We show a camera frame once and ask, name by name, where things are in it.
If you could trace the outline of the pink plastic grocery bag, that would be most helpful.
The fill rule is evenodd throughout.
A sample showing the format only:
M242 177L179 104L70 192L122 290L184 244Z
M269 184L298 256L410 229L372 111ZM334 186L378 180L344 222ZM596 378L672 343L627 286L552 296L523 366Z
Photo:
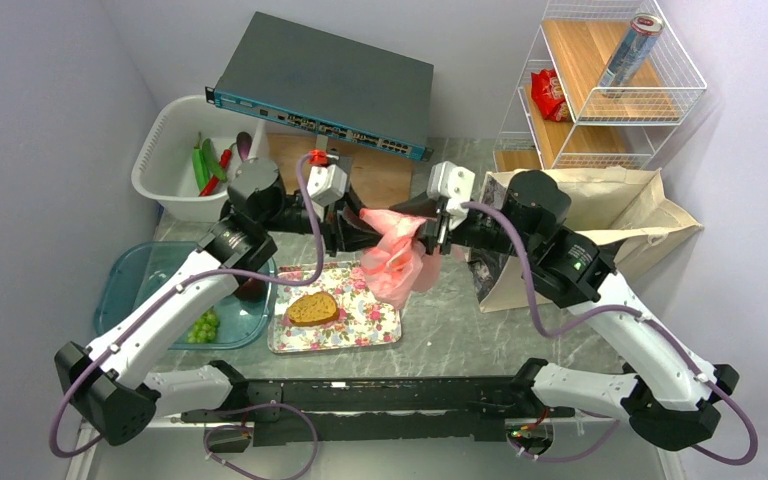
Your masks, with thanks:
M435 285L442 256L438 251L428 254L417 239L426 218L363 208L360 219L381 234L378 243L360 257L367 287L378 301L401 310L412 293L426 292Z

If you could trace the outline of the brown bread slice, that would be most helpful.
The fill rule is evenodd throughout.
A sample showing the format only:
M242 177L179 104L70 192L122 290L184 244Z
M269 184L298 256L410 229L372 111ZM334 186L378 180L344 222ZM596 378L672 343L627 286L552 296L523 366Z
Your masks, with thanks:
M303 295L285 311L284 317L291 325L312 327L337 320L340 307L336 299L327 292Z

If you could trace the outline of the dark red apple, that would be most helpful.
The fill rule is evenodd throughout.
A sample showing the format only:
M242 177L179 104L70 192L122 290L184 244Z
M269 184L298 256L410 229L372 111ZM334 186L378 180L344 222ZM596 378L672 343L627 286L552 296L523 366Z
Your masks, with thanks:
M268 286L264 281L247 279L233 293L234 297L245 302L263 301L268 294Z

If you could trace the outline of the purple eggplant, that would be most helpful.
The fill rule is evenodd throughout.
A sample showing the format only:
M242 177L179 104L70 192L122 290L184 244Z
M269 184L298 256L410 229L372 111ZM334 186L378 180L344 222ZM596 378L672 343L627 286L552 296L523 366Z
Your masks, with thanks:
M241 131L237 134L235 139L235 146L237 156L243 164L245 164L249 158L252 145L253 138L248 132Z

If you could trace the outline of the green cucumber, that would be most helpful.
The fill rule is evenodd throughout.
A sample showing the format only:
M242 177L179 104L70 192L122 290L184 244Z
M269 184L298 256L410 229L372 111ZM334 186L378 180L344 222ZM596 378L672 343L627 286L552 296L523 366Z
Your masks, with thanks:
M209 173L216 177L219 182L226 182L227 174L225 168L221 166L214 143L210 138L202 141L200 151Z

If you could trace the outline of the green pepper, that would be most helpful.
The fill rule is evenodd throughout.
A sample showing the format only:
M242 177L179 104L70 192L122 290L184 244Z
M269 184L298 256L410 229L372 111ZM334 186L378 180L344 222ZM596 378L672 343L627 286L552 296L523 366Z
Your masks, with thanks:
M210 180L209 171L201 150L202 134L198 133L195 145L191 152L191 165L197 188L202 191Z

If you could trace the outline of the green grape bunch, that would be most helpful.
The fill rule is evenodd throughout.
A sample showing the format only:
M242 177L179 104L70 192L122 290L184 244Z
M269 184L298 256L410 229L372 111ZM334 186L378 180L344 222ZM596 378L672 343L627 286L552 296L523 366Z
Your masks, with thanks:
M186 340L190 344L209 344L216 340L220 320L213 308L203 313L190 327Z

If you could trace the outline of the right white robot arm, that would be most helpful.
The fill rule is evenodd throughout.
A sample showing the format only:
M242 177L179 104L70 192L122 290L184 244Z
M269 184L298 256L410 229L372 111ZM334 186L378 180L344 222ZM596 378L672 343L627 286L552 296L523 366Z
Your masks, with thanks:
M569 311L575 325L592 328L630 367L607 375L532 358L512 379L515 409L534 415L570 407L624 421L664 450L701 449L720 422L717 403L731 401L737 371L701 359L669 332L616 269L615 246L567 227L571 198L547 173L516 173L497 208L469 197L462 186L469 177L440 164L424 194L394 206L421 220L413 238L422 250L459 245L515 255L530 308L546 298Z

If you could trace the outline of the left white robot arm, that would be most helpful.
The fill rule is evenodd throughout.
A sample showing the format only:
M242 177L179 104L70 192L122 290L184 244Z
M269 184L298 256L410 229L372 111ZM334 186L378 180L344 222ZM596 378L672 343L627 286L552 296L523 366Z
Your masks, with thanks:
M125 444L155 418L212 410L224 420L247 406L244 378L219 362L185 372L159 374L154 365L210 307L248 280L280 284L262 272L276 253L276 232L308 234L316 249L305 287L321 275L327 256L371 246L378 238L361 222L347 158L322 151L296 164L298 191L288 194L277 165L251 161L227 189L219 220L182 266L133 313L90 344L65 344L55 366L63 407L75 408L99 440Z

